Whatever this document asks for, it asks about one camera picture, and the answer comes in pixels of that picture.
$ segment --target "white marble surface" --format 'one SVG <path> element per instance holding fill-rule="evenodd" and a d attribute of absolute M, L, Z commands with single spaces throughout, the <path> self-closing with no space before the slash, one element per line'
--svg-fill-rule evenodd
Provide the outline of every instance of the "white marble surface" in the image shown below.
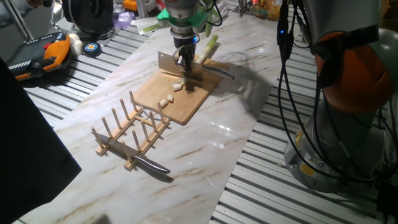
<path fill-rule="evenodd" d="M 94 126 L 106 134 L 102 116 L 116 128 L 111 108 L 122 120 L 119 99 L 132 110 L 128 91 L 136 91 L 158 69 L 158 50 L 175 50 L 169 29 L 155 32 L 56 128 L 82 172 L 56 199 L 21 220 L 93 223 L 105 215 L 108 223 L 208 223 L 279 74 L 276 25 L 231 13 L 213 29 L 221 45 L 212 59 L 237 65 L 231 68 L 237 80 L 223 80 L 186 126 L 172 123 L 166 129 L 146 154 L 172 171 L 156 178 L 140 167 L 126 171 L 125 160 L 112 152 L 97 156 L 90 130 Z M 201 34 L 197 52 L 207 42 Z M 141 125 L 133 128 L 143 141 Z M 120 140 L 134 147 L 131 130 Z"/>

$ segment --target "green object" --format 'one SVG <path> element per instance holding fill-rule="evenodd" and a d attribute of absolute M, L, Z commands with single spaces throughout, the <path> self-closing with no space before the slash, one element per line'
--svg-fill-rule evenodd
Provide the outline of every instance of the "green object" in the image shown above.
<path fill-rule="evenodd" d="M 206 48 L 205 48 L 205 52 L 209 53 L 211 51 L 211 49 L 214 47 L 214 45 L 216 44 L 218 40 L 218 35 L 215 34 L 211 37 L 210 41 L 207 43 Z"/>
<path fill-rule="evenodd" d="M 196 63 L 202 64 L 203 62 L 205 62 L 207 56 L 209 55 L 210 51 L 212 50 L 212 48 L 214 47 L 214 45 L 216 44 L 218 40 L 218 35 L 215 34 L 211 37 L 210 41 L 207 43 L 205 50 L 203 51 L 202 54 L 199 55 L 198 60 L 196 61 Z"/>
<path fill-rule="evenodd" d="M 208 12 L 198 11 L 195 15 L 188 18 L 188 22 L 191 23 L 192 27 L 201 29 L 205 25 L 205 22 L 207 21 L 207 15 Z M 173 23 L 174 18 L 169 15 L 166 9 L 164 9 L 157 16 L 157 20 L 162 22 L 169 20 L 171 23 Z"/>
<path fill-rule="evenodd" d="M 156 30 L 156 29 L 159 29 L 159 28 L 160 28 L 159 24 L 154 24 L 154 25 L 151 25 L 149 27 L 145 27 L 142 31 L 144 33 L 146 33 L 146 32 L 150 32 L 150 31 L 153 31 L 153 30 Z"/>
<path fill-rule="evenodd" d="M 208 22 L 211 22 L 211 17 L 212 17 L 212 15 L 213 15 L 213 13 L 210 11 L 209 12 L 209 16 L 208 16 L 208 19 L 207 19 L 207 21 Z M 211 25 L 211 24 L 209 24 L 209 23 L 206 23 L 206 32 L 205 32 L 205 35 L 208 37 L 208 36 L 210 36 L 210 32 L 211 32 L 211 28 L 213 27 L 213 25 Z"/>

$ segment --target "chopped food piece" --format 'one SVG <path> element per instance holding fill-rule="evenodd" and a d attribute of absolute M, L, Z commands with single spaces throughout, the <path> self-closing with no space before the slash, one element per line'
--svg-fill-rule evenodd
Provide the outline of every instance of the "chopped food piece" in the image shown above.
<path fill-rule="evenodd" d="M 181 83 L 175 84 L 175 85 L 173 86 L 173 89 L 174 89 L 174 91 L 180 91 L 180 90 L 182 90 L 182 84 L 181 84 Z"/>
<path fill-rule="evenodd" d="M 167 101 L 170 102 L 170 103 L 173 103 L 174 102 L 174 96 L 171 95 L 171 94 L 167 95 Z"/>
<path fill-rule="evenodd" d="M 165 108 L 167 105 L 168 105 L 168 101 L 167 100 L 165 100 L 165 99 L 163 99 L 161 102 L 160 102 L 160 106 L 162 107 L 162 109 L 163 108 Z"/>

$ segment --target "wooden cutting board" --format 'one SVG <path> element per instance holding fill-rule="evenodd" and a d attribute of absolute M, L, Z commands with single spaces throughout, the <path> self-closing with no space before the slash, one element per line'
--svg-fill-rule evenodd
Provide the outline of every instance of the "wooden cutting board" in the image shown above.
<path fill-rule="evenodd" d="M 229 69 L 226 64 L 210 59 L 206 60 L 205 65 Z M 166 99 L 168 94 L 171 94 L 174 96 L 174 102 L 169 103 L 162 112 L 173 122 L 186 125 L 222 80 L 221 77 L 216 75 L 207 72 L 202 73 L 203 83 L 201 86 L 191 86 L 191 91 L 187 91 L 187 87 L 184 86 L 182 90 L 174 92 L 170 84 L 176 83 L 180 77 L 160 69 L 134 93 L 134 99 L 138 105 L 159 112 L 157 104 Z"/>

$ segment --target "kitchen knife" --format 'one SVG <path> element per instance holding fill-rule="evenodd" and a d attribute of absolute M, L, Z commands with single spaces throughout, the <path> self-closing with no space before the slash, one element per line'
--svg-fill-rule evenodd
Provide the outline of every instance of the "kitchen knife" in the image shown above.
<path fill-rule="evenodd" d="M 111 139 L 111 138 L 109 138 L 109 137 L 107 137 L 107 136 L 105 136 L 103 134 L 98 134 L 98 136 L 99 136 L 99 138 L 101 139 L 101 142 L 104 145 L 109 146 L 112 149 L 115 149 L 115 150 L 117 150 L 117 151 L 119 151 L 119 152 L 124 154 L 123 145 L 120 142 L 115 141 L 115 140 L 113 140 L 113 139 Z M 154 162 L 154 161 L 152 161 L 152 160 L 150 160 L 148 158 L 143 157 L 142 154 L 140 152 L 138 152 L 137 150 L 135 150 L 135 149 L 133 149 L 133 148 L 131 148 L 129 146 L 126 146 L 126 147 L 130 151 L 131 156 L 133 158 L 137 159 L 137 161 L 140 162 L 141 164 L 143 164 L 144 166 L 146 166 L 146 167 L 148 167 L 148 168 L 150 168 L 150 169 L 152 169 L 152 170 L 154 170 L 156 172 L 160 172 L 162 174 L 169 174 L 170 173 L 170 170 L 168 168 L 166 168 L 166 167 L 164 167 L 164 166 L 162 166 L 162 165 L 160 165 L 160 164 L 158 164 L 158 163 L 156 163 L 156 162 Z"/>
<path fill-rule="evenodd" d="M 159 68 L 160 69 L 166 70 L 170 73 L 174 73 L 179 77 L 183 76 L 183 72 L 175 64 L 175 61 L 174 61 L 175 58 L 173 56 L 168 55 L 163 52 L 158 52 L 158 59 L 159 59 Z M 217 68 L 217 67 L 213 67 L 213 66 L 209 66 L 209 65 L 201 65 L 201 66 L 204 71 L 211 73 L 213 75 L 217 75 L 222 78 L 229 78 L 232 80 L 235 79 L 235 77 L 232 74 L 230 74 L 229 71 L 227 71 L 225 69 Z"/>

